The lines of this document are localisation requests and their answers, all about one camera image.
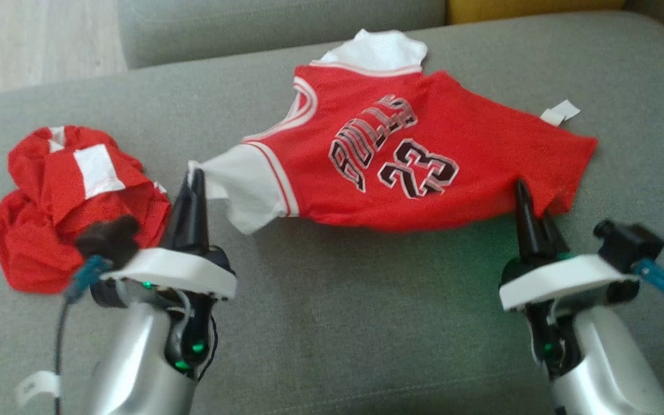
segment white label tape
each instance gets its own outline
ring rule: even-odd
[[[569,100],[564,100],[564,102],[559,103],[553,108],[545,110],[540,118],[542,118],[545,123],[557,127],[563,121],[568,121],[570,118],[577,116],[578,113],[580,113],[580,110],[575,105],[572,105]]]
[[[545,112],[543,112],[539,117],[542,118],[542,121],[545,121],[545,123],[556,127],[559,126],[560,123],[562,123],[565,119],[564,115],[556,113],[553,110],[545,110]]]
[[[39,371],[27,376],[15,388],[17,405],[27,404],[32,397],[38,394],[51,394],[53,397],[61,396],[61,378],[52,371]]]

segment sofa cushion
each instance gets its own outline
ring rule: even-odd
[[[428,73],[539,115],[565,98],[563,127],[598,137],[574,209],[559,226],[595,252],[605,217],[664,236],[664,27],[624,12],[535,16],[427,29]],[[39,126],[103,129],[171,194],[188,159],[206,160],[284,117],[292,71],[333,44],[179,63],[0,95],[0,199],[7,152]],[[457,132],[452,132],[457,139]],[[277,220],[253,236],[210,204],[210,236],[229,255],[237,299],[219,304],[217,358],[193,412],[551,413],[520,315],[501,310],[501,268],[517,255],[511,217],[412,234]],[[659,258],[664,265],[664,253]],[[13,388],[52,369],[60,299],[13,292],[0,270],[0,413]],[[664,386],[664,299],[641,290],[616,308]],[[77,413],[122,312],[88,297],[66,326],[63,402]],[[48,413],[38,397],[19,413]]]
[[[445,23],[445,0],[119,0],[127,67],[411,31]]]

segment white sleeve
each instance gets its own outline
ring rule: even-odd
[[[373,71],[391,71],[419,66],[426,55],[427,45],[403,32],[370,33],[361,29],[355,39],[325,53],[317,62],[340,62]]]
[[[251,234],[279,216],[287,207],[263,153],[251,145],[235,145],[189,169],[205,171],[206,199],[227,199],[227,218],[238,231]]]

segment white stripe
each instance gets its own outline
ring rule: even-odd
[[[293,79],[293,88],[297,90],[299,94],[303,94],[306,97],[306,103],[304,103],[304,106],[300,110],[293,110],[293,108],[298,106],[300,101],[300,97],[297,94],[296,99],[293,101],[292,108],[288,111],[288,115],[283,121],[277,123],[275,126],[272,126],[262,133],[245,136],[242,139],[243,141],[248,141],[250,139],[264,139],[269,135],[276,134],[279,131],[302,126],[311,120],[312,116],[314,116],[316,113],[317,106],[319,105],[316,92],[314,92],[314,89],[311,87],[311,85],[309,85],[308,82],[299,77],[295,77]]]
[[[76,150],[73,157],[76,158],[81,176],[84,177],[84,199],[126,188],[116,176],[106,145],[97,144],[84,150]]]
[[[363,74],[364,76],[373,76],[376,78],[388,78],[392,76],[402,76],[403,74],[413,74],[421,73],[421,65],[411,65],[404,66],[400,69],[394,69],[391,71],[376,71],[372,69],[361,68],[360,66],[350,65],[350,63],[342,62],[322,62],[322,61],[311,61],[309,66],[322,66],[326,68],[340,68],[347,69],[348,71],[353,71],[354,73]]]
[[[285,174],[284,166],[281,165],[281,162],[278,160],[276,155],[273,153],[273,150],[270,149],[267,145],[263,144],[260,141],[251,142],[250,145],[257,147],[261,152],[265,153],[268,157],[268,160],[271,160],[271,167],[278,176],[278,181],[281,186],[284,188],[285,196],[288,199],[288,215],[289,216],[298,216],[299,215],[299,203],[296,200],[295,195],[293,195],[293,189],[291,187],[291,182],[288,181],[288,176]]]

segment wire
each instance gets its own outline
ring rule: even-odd
[[[219,344],[219,336],[217,334],[217,321],[214,320],[214,316],[212,316],[212,336],[213,336],[212,351],[209,354],[209,359],[206,361],[206,366],[201,370],[201,374],[198,375],[197,382],[200,382],[201,379],[203,379],[206,370],[209,368],[209,366],[211,366],[212,362],[214,361],[214,354],[216,354],[217,352],[217,345]]]
[[[173,352],[176,354],[176,359],[180,359],[184,331],[186,330],[186,326],[189,323],[189,319],[191,318],[191,313],[193,310],[191,308],[191,301],[185,292],[181,291],[180,289],[174,289],[173,291],[176,292],[176,295],[179,296],[181,302],[184,304],[184,318],[182,318],[182,320],[173,330]]]
[[[60,382],[61,378],[61,364],[63,362],[63,332],[66,328],[66,318],[68,318],[68,310],[71,309],[71,302],[68,299],[63,299],[61,306],[61,313],[58,317],[58,330],[55,333],[55,376],[58,377]],[[61,397],[55,397],[55,415],[61,415]]]

